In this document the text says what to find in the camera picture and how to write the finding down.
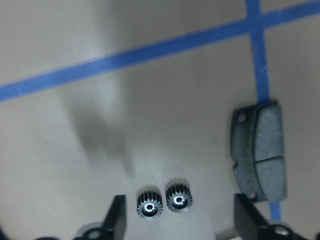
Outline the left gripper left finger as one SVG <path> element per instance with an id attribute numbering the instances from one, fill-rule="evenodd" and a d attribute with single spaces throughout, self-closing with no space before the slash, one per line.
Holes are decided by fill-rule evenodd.
<path id="1" fill-rule="evenodd" d="M 81 227 L 78 240 L 123 240 L 127 227 L 127 204 L 125 195 L 116 195 L 103 222 Z"/>

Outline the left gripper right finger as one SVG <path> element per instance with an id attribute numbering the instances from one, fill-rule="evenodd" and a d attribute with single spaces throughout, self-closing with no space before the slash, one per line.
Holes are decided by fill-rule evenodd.
<path id="1" fill-rule="evenodd" d="M 243 240 L 304 240 L 288 224 L 279 220 L 267 220 L 242 193 L 234 195 L 234 226 Z"/>

